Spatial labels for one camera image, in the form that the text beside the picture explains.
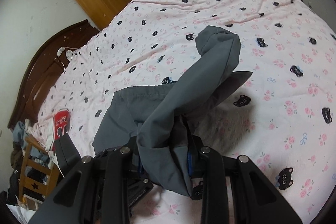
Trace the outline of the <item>purple grey hooded jacket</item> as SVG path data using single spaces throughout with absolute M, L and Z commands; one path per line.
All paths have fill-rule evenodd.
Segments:
M 95 152 L 120 147 L 135 138 L 150 180 L 189 196 L 183 184 L 186 145 L 182 119 L 193 134 L 207 113 L 251 76 L 236 71 L 241 42 L 237 34 L 207 26 L 195 39 L 200 59 L 174 83 L 130 86 L 114 93 L 93 140 Z

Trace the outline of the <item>pink cat print bedsheet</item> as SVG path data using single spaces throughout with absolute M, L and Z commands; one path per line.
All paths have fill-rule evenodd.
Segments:
M 335 32 L 300 0 L 132 0 L 71 55 L 38 114 L 51 151 L 136 145 L 131 223 L 199 223 L 191 138 L 248 156 L 311 223 L 335 188 Z

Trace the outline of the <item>red basketball jersey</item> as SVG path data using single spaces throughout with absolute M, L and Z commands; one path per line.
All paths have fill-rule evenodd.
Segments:
M 48 120 L 46 128 L 46 150 L 54 151 L 54 142 L 67 134 L 70 130 L 70 111 L 60 109 Z

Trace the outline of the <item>wooden chair with clothes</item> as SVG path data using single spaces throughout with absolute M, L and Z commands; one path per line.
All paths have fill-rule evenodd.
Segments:
M 1 193 L 1 199 L 9 205 L 31 205 L 36 210 L 60 182 L 62 175 L 47 151 L 27 132 L 23 122 L 18 121 L 12 134 L 10 164 L 13 173 L 9 188 Z

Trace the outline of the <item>dark wooden headboard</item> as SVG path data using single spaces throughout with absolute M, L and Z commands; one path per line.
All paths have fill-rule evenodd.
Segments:
M 18 121 L 37 121 L 50 88 L 69 64 L 65 53 L 58 56 L 60 48 L 76 50 L 98 33 L 99 30 L 92 27 L 88 20 L 83 20 L 59 31 L 38 49 L 22 78 L 8 129 L 13 130 Z

